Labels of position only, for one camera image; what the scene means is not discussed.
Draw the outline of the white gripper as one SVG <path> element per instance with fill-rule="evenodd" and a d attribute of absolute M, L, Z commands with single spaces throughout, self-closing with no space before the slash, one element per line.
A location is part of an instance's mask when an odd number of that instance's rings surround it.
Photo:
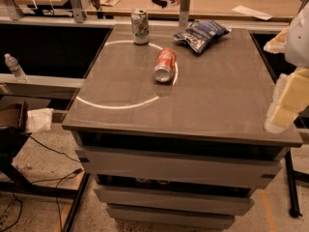
<path fill-rule="evenodd" d="M 264 51 L 273 54 L 285 52 L 287 62 L 297 67 L 309 67 L 309 4 L 292 20 L 288 29 L 283 29 L 265 44 Z M 265 129 L 271 133 L 286 130 L 308 105 L 309 70 L 282 73 L 275 84 Z"/>

